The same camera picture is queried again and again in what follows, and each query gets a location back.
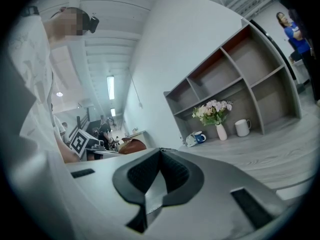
mug handle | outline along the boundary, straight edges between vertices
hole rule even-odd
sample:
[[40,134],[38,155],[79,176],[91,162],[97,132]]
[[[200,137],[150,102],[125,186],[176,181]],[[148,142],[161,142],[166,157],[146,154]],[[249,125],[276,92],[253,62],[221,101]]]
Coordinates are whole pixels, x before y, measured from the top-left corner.
[[248,119],[246,122],[247,122],[247,123],[248,123],[248,122],[250,123],[250,126],[249,126],[249,130],[250,130],[250,129],[251,129],[251,121]]

wooden shelving unit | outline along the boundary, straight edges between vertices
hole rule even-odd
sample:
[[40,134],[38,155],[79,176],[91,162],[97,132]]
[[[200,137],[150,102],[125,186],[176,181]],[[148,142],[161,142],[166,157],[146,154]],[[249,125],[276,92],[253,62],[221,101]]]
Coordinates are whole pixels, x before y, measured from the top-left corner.
[[203,126],[192,117],[195,107],[213,99],[233,102],[223,124],[228,135],[236,134],[234,124],[240,119],[251,120],[252,130],[265,134],[272,122],[300,118],[298,93],[285,65],[268,39],[250,23],[245,25],[164,93],[183,139],[195,131],[218,137],[214,125]]

bouquet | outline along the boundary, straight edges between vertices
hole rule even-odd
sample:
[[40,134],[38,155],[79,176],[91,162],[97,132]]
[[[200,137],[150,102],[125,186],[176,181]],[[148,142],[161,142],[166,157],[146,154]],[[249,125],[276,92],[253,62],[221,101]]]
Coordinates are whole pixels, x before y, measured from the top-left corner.
[[195,107],[193,118],[199,118],[203,125],[220,125],[227,118],[227,111],[232,110],[232,102],[211,100],[206,105]]

blue mug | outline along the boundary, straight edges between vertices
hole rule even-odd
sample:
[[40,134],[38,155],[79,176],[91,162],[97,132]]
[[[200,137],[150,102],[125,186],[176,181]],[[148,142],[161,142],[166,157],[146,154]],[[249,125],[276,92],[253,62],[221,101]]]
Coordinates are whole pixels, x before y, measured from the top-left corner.
[[202,131],[197,131],[194,134],[194,137],[195,137],[196,142],[198,142],[199,144],[205,142],[207,139],[206,135],[202,134]]

black hair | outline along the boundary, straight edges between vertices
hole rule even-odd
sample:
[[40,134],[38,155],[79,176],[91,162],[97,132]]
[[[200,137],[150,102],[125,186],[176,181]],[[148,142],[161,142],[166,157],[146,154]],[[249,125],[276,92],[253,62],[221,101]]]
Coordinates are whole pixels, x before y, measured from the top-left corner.
[[279,11],[277,14],[276,14],[276,19],[278,20],[279,24],[281,25],[281,27],[285,28],[286,25],[284,25],[279,17],[279,14],[282,14],[282,15],[285,15],[283,12]]
[[77,36],[82,36],[84,33],[91,30],[91,21],[88,13],[86,13],[84,10],[81,10],[80,8],[77,8],[77,7],[62,7],[58,12],[52,15],[51,18],[53,18],[55,15],[59,13],[64,12],[65,10],[72,10],[73,13],[77,14],[76,21],[77,23],[79,22],[79,24],[82,24],[82,30],[80,29],[76,31]]

